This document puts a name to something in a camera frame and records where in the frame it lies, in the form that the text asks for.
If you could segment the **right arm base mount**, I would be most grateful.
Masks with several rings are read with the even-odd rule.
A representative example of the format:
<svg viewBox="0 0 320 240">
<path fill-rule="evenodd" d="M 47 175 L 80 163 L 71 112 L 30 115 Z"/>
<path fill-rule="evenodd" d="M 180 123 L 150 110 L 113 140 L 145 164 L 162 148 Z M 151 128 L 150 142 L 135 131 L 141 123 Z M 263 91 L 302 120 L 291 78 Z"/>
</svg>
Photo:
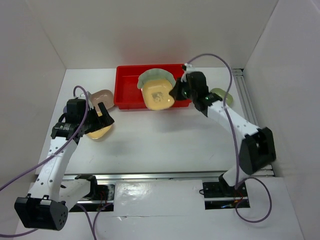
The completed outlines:
<svg viewBox="0 0 320 240">
<path fill-rule="evenodd" d="M 239 208 L 250 208 L 250 201 L 246 185 L 243 183 L 238 190 L 233 187 L 223 192 L 219 182 L 203 182 L 199 194 L 204 197 L 206 210 L 234 209 L 237 204 Z"/>
</svg>

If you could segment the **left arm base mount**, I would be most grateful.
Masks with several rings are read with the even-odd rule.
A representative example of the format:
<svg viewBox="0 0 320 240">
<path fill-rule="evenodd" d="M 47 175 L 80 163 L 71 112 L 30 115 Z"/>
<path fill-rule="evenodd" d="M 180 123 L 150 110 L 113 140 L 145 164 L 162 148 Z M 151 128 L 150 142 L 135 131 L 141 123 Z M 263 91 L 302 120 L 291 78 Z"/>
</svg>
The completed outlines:
<svg viewBox="0 0 320 240">
<path fill-rule="evenodd" d="M 69 212 L 79 212 L 80 203 L 87 211 L 96 212 L 108 201 L 113 201 L 114 184 L 97 184 L 78 179 L 63 182 L 59 189 L 58 202 L 65 203 Z"/>
</svg>

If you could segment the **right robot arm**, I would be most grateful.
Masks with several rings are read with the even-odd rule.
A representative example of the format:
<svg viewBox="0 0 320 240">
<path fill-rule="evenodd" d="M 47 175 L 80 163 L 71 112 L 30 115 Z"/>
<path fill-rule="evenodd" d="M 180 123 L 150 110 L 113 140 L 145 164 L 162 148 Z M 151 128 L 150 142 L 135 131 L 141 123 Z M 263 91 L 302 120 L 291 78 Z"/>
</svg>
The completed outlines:
<svg viewBox="0 0 320 240">
<path fill-rule="evenodd" d="M 236 164 L 218 178 L 218 190 L 223 196 L 230 196 L 244 179 L 276 160 L 272 131 L 250 123 L 224 105 L 222 97 L 209 91 L 202 72 L 183 74 L 169 94 L 176 101 L 191 100 L 199 112 L 232 134 Z"/>
</svg>

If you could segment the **large green scalloped bowl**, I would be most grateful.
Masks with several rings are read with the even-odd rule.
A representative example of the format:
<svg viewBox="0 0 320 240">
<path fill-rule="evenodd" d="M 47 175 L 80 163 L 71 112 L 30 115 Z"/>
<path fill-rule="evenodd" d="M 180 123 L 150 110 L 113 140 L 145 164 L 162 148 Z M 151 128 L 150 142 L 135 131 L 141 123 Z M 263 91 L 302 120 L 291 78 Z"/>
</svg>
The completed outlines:
<svg viewBox="0 0 320 240">
<path fill-rule="evenodd" d="M 152 68 L 146 70 L 138 77 L 137 88 L 142 89 L 145 83 L 162 79 L 169 81 L 172 87 L 176 85 L 176 80 L 172 73 L 162 68 Z"/>
</svg>

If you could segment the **green square plate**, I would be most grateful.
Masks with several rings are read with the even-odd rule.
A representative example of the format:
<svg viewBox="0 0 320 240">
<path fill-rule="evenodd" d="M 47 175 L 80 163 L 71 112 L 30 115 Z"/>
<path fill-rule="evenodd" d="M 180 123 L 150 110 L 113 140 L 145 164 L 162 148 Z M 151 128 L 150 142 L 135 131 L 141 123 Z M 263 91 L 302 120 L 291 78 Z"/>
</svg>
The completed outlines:
<svg viewBox="0 0 320 240">
<path fill-rule="evenodd" d="M 225 90 L 216 87 L 216 88 L 211 89 L 210 92 L 218 95 L 223 100 L 225 99 L 225 102 L 229 107 L 231 107 L 233 105 L 233 103 L 234 103 L 233 96 L 230 93 L 226 92 Z"/>
</svg>

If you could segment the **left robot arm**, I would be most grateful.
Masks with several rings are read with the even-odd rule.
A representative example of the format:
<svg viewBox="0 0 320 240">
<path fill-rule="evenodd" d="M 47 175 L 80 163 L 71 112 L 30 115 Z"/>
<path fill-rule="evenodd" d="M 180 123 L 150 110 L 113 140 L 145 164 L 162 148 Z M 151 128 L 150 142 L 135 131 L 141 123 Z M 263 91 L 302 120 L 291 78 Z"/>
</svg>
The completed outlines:
<svg viewBox="0 0 320 240">
<path fill-rule="evenodd" d="M 27 195 L 14 203 L 25 228 L 60 231 L 68 212 L 80 199 L 92 200 L 101 192 L 96 177 L 90 174 L 79 174 L 70 183 L 62 183 L 81 137 L 114 123 L 105 104 L 100 102 L 98 107 L 96 111 L 81 98 L 68 100 L 66 112 L 52 128 L 49 161 L 42 166 Z"/>
</svg>

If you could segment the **red plastic bin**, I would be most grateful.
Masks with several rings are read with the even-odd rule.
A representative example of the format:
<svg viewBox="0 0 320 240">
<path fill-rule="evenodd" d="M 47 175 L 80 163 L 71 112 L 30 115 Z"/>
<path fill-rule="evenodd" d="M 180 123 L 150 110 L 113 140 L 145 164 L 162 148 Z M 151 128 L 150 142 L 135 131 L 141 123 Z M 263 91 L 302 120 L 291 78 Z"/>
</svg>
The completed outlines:
<svg viewBox="0 0 320 240">
<path fill-rule="evenodd" d="M 145 71 L 159 68 L 173 74 L 174 79 L 183 75 L 181 64 L 149 64 L 123 65 L 116 68 L 114 104 L 121 110 L 147 108 L 143 99 L 142 89 L 137 88 L 138 77 Z M 188 107 L 190 100 L 175 100 L 171 108 Z"/>
</svg>

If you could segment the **brown square plate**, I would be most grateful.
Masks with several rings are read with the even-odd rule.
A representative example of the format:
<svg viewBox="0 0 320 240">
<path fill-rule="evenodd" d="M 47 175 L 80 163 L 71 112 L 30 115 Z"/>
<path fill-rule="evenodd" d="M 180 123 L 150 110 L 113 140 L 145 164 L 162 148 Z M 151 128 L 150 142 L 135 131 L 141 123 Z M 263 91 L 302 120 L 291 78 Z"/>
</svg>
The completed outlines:
<svg viewBox="0 0 320 240">
<path fill-rule="evenodd" d="M 114 106 L 114 95 L 108 89 L 92 93 L 89 99 L 97 112 L 101 112 L 100 107 L 98 106 L 99 103 L 103 103 L 107 110 Z"/>
</svg>

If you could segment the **aluminium rail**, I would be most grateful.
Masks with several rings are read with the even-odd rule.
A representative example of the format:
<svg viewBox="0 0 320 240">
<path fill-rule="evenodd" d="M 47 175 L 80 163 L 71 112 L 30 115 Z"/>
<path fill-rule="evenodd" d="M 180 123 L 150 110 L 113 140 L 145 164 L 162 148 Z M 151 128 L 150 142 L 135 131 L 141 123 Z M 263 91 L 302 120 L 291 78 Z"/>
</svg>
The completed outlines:
<svg viewBox="0 0 320 240">
<path fill-rule="evenodd" d="M 191 171 L 191 172 L 158 172 L 158 173 L 112 173 L 94 174 L 100 181 L 129 180 L 173 180 L 218 178 L 223 171 Z"/>
<path fill-rule="evenodd" d="M 234 83 L 239 95 L 240 104 L 242 111 L 244 113 L 244 118 L 247 119 L 250 123 L 259 125 L 256 113 L 253 107 L 253 103 L 246 85 L 244 78 L 243 70 L 240 68 L 232 70 Z M 271 164 L 257 171 L 255 174 L 257 177 L 275 177 L 275 173 Z"/>
</svg>

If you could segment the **aluminium rail right side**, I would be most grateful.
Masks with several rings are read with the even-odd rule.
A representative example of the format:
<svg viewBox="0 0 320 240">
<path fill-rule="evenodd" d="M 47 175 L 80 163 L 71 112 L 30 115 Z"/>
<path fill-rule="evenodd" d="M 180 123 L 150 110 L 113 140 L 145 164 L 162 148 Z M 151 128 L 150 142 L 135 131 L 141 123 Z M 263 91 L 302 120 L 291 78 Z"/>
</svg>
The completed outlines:
<svg viewBox="0 0 320 240">
<path fill-rule="evenodd" d="M 242 111 L 244 113 L 244 118 L 247 119 L 250 123 L 259 125 L 256 113 L 253 107 L 253 103 L 246 85 L 244 78 L 243 70 L 240 68 L 232 70 L 234 83 L 239 95 L 240 104 Z M 271 164 L 257 171 L 255 174 L 257 177 L 275 177 L 275 173 Z"/>
</svg>

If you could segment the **aluminium rail front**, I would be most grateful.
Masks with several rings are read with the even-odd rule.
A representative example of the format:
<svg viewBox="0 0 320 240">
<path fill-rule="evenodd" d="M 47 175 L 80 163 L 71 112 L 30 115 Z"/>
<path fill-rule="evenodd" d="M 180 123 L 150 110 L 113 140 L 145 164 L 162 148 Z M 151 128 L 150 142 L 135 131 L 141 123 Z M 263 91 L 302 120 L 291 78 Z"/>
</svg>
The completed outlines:
<svg viewBox="0 0 320 240">
<path fill-rule="evenodd" d="M 218 178 L 223 171 L 191 171 L 191 172 L 158 172 L 158 173 L 112 173 L 94 174 L 100 181 L 129 180 L 173 180 Z"/>
</svg>

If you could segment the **yellow square plate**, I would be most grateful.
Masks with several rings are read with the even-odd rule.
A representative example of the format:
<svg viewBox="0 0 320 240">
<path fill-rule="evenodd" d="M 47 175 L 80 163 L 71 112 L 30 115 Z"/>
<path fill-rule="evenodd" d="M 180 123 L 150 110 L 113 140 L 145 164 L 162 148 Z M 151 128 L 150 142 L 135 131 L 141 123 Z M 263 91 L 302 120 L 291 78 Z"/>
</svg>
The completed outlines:
<svg viewBox="0 0 320 240">
<path fill-rule="evenodd" d="M 92 140 L 98 140 L 104 137 L 108 132 L 110 132 L 112 128 L 113 125 L 109 125 L 94 132 L 89 132 L 86 134 L 86 136 Z"/>
<path fill-rule="evenodd" d="M 142 97 L 146 107 L 152 111 L 160 111 L 171 108 L 175 100 L 169 92 L 173 89 L 167 79 L 155 79 L 147 81 L 142 89 Z"/>
</svg>

